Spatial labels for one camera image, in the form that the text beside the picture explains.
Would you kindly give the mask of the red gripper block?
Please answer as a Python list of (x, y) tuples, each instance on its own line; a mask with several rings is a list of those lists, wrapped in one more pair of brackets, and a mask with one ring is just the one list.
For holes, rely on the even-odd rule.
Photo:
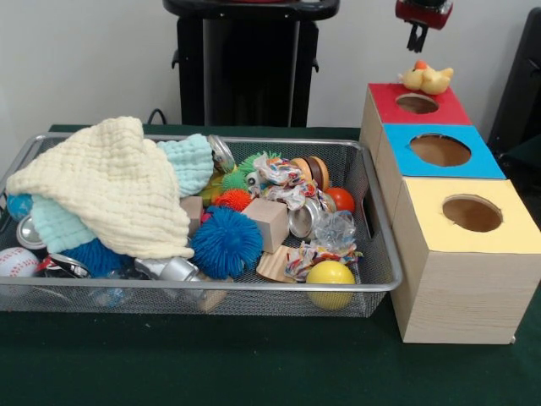
[(420, 53), (426, 39), (426, 26), (442, 30), (449, 19), (454, 3), (452, 1), (409, 1), (397, 0), (395, 14), (411, 24), (407, 50)]

